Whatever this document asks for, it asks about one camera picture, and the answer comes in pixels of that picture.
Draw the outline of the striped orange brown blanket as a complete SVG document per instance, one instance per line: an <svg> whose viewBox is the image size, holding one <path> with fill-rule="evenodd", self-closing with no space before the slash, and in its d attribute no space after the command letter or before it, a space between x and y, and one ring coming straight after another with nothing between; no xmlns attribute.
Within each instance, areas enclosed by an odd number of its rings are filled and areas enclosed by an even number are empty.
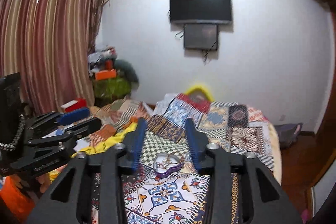
<svg viewBox="0 0 336 224"><path fill-rule="evenodd" d="M90 118L99 118L102 123L98 131L84 138L84 141L92 147L120 133L132 122L136 122L138 118L148 120L153 114L153 108L145 102L129 98L116 100L103 107L92 106L89 109L91 112Z"/></svg>

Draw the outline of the red and white box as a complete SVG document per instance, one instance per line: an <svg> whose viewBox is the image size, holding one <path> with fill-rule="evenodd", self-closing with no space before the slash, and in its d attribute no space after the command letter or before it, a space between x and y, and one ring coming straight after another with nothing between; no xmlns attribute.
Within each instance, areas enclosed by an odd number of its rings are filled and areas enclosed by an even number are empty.
<svg viewBox="0 0 336 224"><path fill-rule="evenodd" d="M84 98L75 98L60 106L63 113L69 113L83 107L87 107L87 101Z"/></svg>

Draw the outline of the yellow cloth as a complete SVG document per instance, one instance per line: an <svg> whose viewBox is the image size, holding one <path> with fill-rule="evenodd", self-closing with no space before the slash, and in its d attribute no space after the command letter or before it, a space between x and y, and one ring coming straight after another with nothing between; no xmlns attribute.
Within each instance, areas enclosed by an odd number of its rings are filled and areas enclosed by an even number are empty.
<svg viewBox="0 0 336 224"><path fill-rule="evenodd" d="M136 127L137 121L129 122L121 128L120 132L117 132L111 124L106 124L92 134L90 145L80 149L79 152L85 152L87 155L105 152L115 144L121 143L125 136L134 131Z"/></svg>

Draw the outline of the green patterned covered stand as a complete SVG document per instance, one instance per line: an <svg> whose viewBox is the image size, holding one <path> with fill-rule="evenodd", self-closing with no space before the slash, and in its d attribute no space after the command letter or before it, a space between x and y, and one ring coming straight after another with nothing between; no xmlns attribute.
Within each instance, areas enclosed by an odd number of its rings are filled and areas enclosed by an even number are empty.
<svg viewBox="0 0 336 224"><path fill-rule="evenodd" d="M113 79L93 80L94 104L105 106L116 100L123 99L131 93L131 83L117 76Z"/></svg>

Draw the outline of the orange box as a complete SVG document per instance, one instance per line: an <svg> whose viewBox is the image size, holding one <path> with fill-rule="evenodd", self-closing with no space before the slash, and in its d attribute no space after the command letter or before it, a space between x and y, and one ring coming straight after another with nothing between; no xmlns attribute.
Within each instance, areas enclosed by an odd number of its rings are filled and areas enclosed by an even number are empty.
<svg viewBox="0 0 336 224"><path fill-rule="evenodd" d="M94 74L94 78L96 81L106 80L106 79L113 79L117 77L117 72L115 69L111 70L103 70L96 72Z"/></svg>

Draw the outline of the dark green plush toy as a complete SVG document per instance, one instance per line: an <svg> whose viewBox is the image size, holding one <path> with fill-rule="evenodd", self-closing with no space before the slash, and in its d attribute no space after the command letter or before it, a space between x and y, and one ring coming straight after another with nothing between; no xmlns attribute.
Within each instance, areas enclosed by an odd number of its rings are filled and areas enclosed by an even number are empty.
<svg viewBox="0 0 336 224"><path fill-rule="evenodd" d="M114 61L114 68L119 71L128 82L130 82L132 89L138 89L139 78L131 63L123 59L117 59Z"/></svg>

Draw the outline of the pile of clothes and bags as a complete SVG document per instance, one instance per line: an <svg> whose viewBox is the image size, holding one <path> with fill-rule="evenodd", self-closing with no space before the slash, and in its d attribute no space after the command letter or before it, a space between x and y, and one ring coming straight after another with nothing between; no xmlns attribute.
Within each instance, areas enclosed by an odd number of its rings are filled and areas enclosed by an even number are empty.
<svg viewBox="0 0 336 224"><path fill-rule="evenodd" d="M111 70L117 58L115 47L107 47L88 55L88 72Z"/></svg>

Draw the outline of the heart-shaped purple tin box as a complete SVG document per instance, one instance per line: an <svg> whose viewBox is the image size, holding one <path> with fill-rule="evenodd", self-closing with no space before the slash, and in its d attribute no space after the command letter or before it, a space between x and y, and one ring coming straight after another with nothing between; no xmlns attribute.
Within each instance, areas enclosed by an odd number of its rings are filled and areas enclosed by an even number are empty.
<svg viewBox="0 0 336 224"><path fill-rule="evenodd" d="M173 153L158 153L154 159L153 169L158 178L166 178L178 172L183 165L183 160Z"/></svg>

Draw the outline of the colourful patchwork bedspread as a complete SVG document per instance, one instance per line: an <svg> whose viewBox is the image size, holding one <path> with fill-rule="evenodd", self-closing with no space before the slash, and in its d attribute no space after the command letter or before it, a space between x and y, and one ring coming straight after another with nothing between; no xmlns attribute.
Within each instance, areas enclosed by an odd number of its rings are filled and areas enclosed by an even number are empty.
<svg viewBox="0 0 336 224"><path fill-rule="evenodd" d="M123 182L128 223L203 223L210 176L201 174L207 143L254 153L282 178L280 144L261 110L239 103L166 94L151 116L139 174Z"/></svg>

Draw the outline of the striped red-brown curtain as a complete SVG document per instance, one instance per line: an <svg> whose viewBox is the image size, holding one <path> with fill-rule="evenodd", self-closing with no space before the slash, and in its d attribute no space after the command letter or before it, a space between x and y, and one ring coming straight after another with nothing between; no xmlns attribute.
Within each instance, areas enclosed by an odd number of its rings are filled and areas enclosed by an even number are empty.
<svg viewBox="0 0 336 224"><path fill-rule="evenodd" d="M21 99L38 114L76 98L94 103L88 55L105 0L1 0L1 75L21 75Z"/></svg>

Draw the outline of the small black wall monitor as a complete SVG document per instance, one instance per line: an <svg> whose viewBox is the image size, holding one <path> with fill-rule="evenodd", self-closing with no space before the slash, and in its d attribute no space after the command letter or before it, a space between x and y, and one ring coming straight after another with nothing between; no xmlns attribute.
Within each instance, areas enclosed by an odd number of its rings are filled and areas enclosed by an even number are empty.
<svg viewBox="0 0 336 224"><path fill-rule="evenodd" d="M219 27L215 24L184 25L183 47L185 50L217 51Z"/></svg>

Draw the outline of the black wall television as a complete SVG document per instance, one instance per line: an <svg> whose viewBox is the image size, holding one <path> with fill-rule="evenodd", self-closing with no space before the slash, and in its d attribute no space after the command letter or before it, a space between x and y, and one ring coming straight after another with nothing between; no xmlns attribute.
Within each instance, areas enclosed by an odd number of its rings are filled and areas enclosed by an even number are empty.
<svg viewBox="0 0 336 224"><path fill-rule="evenodd" d="M231 24L231 0L170 0L174 24Z"/></svg>

